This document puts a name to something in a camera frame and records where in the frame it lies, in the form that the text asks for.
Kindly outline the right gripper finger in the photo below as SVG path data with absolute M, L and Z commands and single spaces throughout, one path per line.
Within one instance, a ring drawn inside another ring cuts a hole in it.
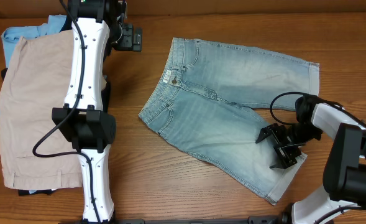
M 274 123 L 262 128 L 258 134 L 258 138 L 255 143 L 258 144 L 270 136 L 276 139 L 277 137 L 275 136 L 275 131 L 277 130 L 277 127 L 277 123 Z
M 270 166 L 271 169 L 287 169 L 298 163 L 297 157 L 301 155 L 301 151 L 289 152 L 286 156 L 282 152 L 277 152 L 277 162 Z

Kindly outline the light blue denim shorts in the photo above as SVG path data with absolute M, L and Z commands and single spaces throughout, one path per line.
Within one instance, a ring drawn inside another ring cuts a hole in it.
M 259 109 L 292 111 L 319 93 L 319 64 L 256 47 L 174 38 L 160 81 L 139 118 L 167 143 L 229 174 L 275 205 L 306 155 L 277 169 Z

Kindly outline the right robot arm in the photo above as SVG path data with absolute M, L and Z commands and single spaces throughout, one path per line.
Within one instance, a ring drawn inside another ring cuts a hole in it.
M 333 145 L 323 184 L 305 199 L 288 206 L 280 216 L 249 217 L 249 223 L 333 223 L 347 210 L 366 211 L 366 123 L 334 101 L 298 93 L 296 123 L 276 120 L 262 128 L 257 142 L 272 139 L 278 156 L 275 168 L 297 164 L 300 148 L 312 139 L 329 136 Z

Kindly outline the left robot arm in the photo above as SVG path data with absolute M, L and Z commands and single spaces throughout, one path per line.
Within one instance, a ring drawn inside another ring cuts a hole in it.
M 125 1 L 69 1 L 73 31 L 70 83 L 61 108 L 52 119 L 77 156 L 85 207 L 82 223 L 115 223 L 109 188 L 109 151 L 116 136 L 116 120 L 108 114 L 110 84 L 103 74 L 111 50 L 139 52 L 141 29 L 124 21 Z

